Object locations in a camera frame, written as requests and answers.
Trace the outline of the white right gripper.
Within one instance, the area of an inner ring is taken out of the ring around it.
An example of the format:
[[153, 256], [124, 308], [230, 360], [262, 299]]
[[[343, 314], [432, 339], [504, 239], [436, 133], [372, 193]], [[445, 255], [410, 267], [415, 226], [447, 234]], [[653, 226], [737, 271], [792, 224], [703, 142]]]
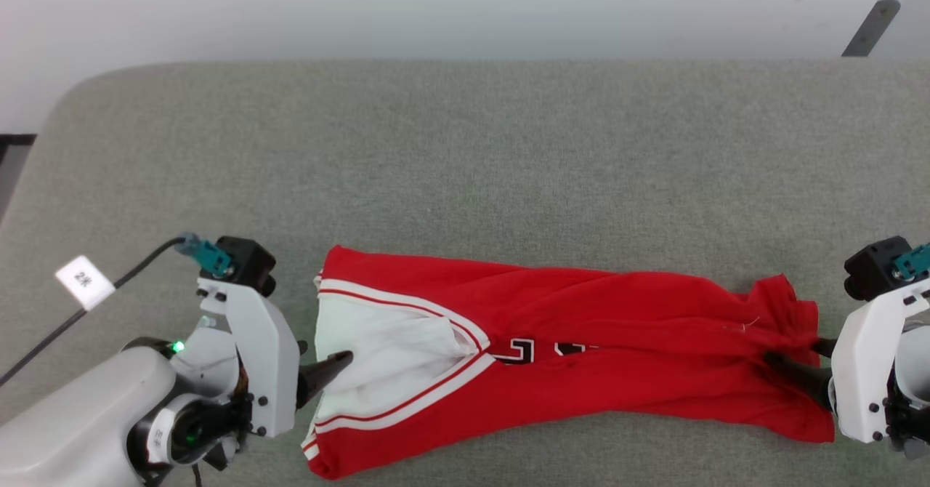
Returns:
[[831, 368], [802, 364], [774, 352], [765, 353], [764, 362], [818, 406], [834, 408], [841, 434], [872, 443], [886, 431], [886, 415], [873, 407], [883, 407], [888, 397], [888, 379], [905, 321], [926, 311], [928, 284], [893, 289], [851, 312], [838, 339], [818, 338], [811, 344], [811, 351], [831, 359]]

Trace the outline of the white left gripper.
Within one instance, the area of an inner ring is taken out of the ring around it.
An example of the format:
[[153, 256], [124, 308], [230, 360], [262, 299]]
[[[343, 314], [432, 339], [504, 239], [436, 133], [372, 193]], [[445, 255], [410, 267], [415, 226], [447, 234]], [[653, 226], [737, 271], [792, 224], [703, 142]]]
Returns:
[[297, 408], [304, 408], [352, 364], [351, 351], [299, 368], [298, 342], [283, 313], [259, 291], [238, 284], [197, 279], [207, 291], [201, 308], [223, 315], [254, 397], [252, 430], [275, 438], [292, 430]]

